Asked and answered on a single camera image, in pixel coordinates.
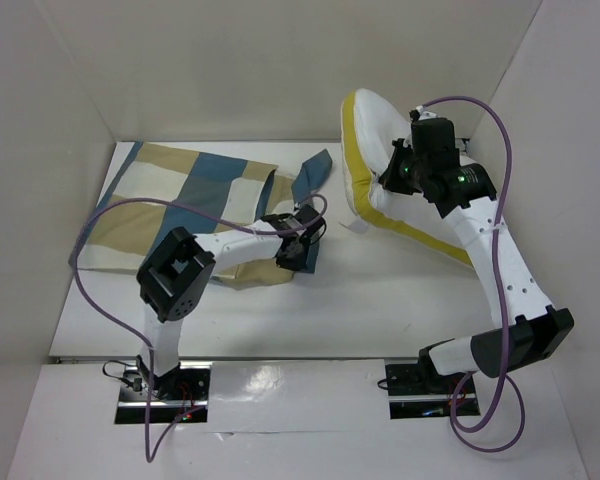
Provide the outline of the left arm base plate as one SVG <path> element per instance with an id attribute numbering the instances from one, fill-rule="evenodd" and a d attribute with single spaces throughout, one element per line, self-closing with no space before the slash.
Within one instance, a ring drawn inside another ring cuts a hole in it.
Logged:
<path id="1" fill-rule="evenodd" d="M 151 395 L 150 424 L 169 424 L 180 416 L 180 423 L 206 423 L 211 369 L 209 366 L 182 366 L 175 382 Z M 136 367 L 126 366 L 121 374 L 114 423 L 144 423 L 148 384 Z"/>

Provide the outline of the blue beige checked pillowcase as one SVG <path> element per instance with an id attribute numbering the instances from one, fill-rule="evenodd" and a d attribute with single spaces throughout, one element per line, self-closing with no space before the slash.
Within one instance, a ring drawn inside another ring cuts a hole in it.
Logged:
<path id="1" fill-rule="evenodd" d="M 287 214 L 318 191 L 333 161 L 322 150 L 288 175 L 276 164 L 136 142 L 104 190 L 99 220 L 69 261 L 82 270 L 135 274 L 176 227 L 226 231 L 265 215 Z"/>

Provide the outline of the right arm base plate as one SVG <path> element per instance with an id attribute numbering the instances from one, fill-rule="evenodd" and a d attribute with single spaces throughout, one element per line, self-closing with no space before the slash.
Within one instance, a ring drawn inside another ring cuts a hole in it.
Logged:
<path id="1" fill-rule="evenodd" d="M 426 379 L 416 363 L 386 363 L 377 386 L 388 395 L 392 420 L 449 417 L 452 394 L 463 374 Z"/>

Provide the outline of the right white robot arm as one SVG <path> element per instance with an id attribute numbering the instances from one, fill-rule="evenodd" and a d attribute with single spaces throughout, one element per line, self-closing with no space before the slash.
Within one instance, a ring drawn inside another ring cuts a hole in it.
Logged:
<path id="1" fill-rule="evenodd" d="M 556 308 L 533 278 L 499 209 L 486 170 L 462 164 L 458 149 L 444 146 L 416 152 L 404 139 L 393 141 L 383 187 L 421 195 L 457 235 L 486 294 L 494 329 L 442 341 L 420 350 L 416 379 L 428 392 L 440 391 L 451 376 L 480 372 L 489 378 L 549 358 L 574 327 L 566 309 Z"/>

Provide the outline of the white pillow yellow edge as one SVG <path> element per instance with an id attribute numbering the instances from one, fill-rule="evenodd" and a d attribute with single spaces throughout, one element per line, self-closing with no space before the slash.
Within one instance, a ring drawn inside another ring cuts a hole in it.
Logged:
<path id="1" fill-rule="evenodd" d="M 340 123 L 344 191 L 353 216 L 347 227 L 356 233 L 386 230 L 470 267 L 469 255 L 433 204 L 380 184 L 394 153 L 392 142 L 410 138 L 410 121 L 379 94 L 357 89 L 344 99 Z"/>

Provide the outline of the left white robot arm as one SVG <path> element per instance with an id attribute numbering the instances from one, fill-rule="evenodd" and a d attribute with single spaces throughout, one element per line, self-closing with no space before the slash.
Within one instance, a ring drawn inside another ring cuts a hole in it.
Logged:
<path id="1" fill-rule="evenodd" d="M 169 397 L 180 380 L 178 352 L 185 317 L 198 306 L 217 274 L 252 261 L 271 260 L 291 272 L 306 271 L 326 221 L 311 206 L 294 213 L 266 215 L 221 233 L 172 229 L 140 266 L 136 280 L 145 304 L 137 367 L 143 389 L 156 399 Z"/>

